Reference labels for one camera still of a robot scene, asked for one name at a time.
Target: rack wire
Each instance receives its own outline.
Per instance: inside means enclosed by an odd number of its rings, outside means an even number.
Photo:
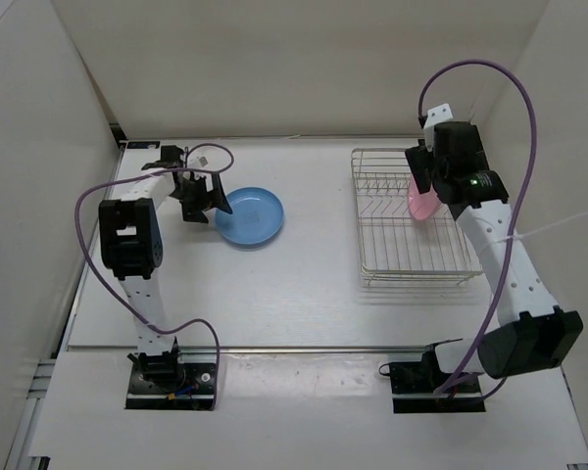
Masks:
[[[412,218],[405,149],[355,149],[351,170],[361,275],[367,285],[459,284],[481,273],[464,232],[446,206],[425,221]]]

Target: white table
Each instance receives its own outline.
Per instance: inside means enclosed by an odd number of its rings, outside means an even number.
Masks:
[[[376,374],[387,356],[372,347],[471,336],[490,298],[483,277],[452,290],[370,291],[360,285],[351,151],[413,141],[225,144],[237,157],[222,176],[225,191],[250,185],[273,191],[286,211],[278,238],[261,250],[238,251],[211,226],[184,223],[178,202],[166,201],[159,211],[165,243],[160,279],[171,323],[203,316],[227,346],[216,411],[123,409],[130,369],[125,349],[135,345],[132,322],[88,275],[32,455],[50,456],[51,470],[565,470],[588,463],[559,369],[509,380],[487,401],[485,413],[392,413],[389,383]],[[158,154],[126,151],[118,178],[136,174]],[[205,155],[213,165],[223,162],[213,151]],[[97,248],[94,256],[100,263]],[[179,340],[187,347],[212,341],[202,328]],[[270,347],[324,351],[259,353]],[[481,385],[488,390],[494,382],[485,378]]]

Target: blue plate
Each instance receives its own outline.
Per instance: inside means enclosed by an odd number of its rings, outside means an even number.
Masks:
[[[233,214],[216,211],[216,228],[236,245],[261,245],[283,225],[283,205],[270,191],[240,188],[226,196]]]

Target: dish rack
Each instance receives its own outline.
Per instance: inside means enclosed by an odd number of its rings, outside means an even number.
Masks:
[[[412,174],[405,149],[355,149],[351,170],[361,274],[367,285],[460,284],[482,272],[446,206],[425,221],[412,218],[408,206]]]

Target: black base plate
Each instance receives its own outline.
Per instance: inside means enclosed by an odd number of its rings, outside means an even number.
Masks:
[[[433,395],[435,387],[431,385],[422,362],[391,362],[389,367],[392,403],[397,414],[475,413],[486,410],[483,400],[479,399],[481,388],[477,379],[461,383],[455,396],[448,399]],[[450,375],[442,374],[441,380]]]
[[[126,391],[126,409],[183,409],[188,411],[206,411],[214,403],[214,371],[216,365],[208,362],[189,362],[181,364],[185,380],[172,387],[162,389],[141,378],[139,368],[133,364]],[[209,380],[203,382],[203,374],[209,374]],[[194,386],[191,395],[182,395],[169,399],[175,390]]]

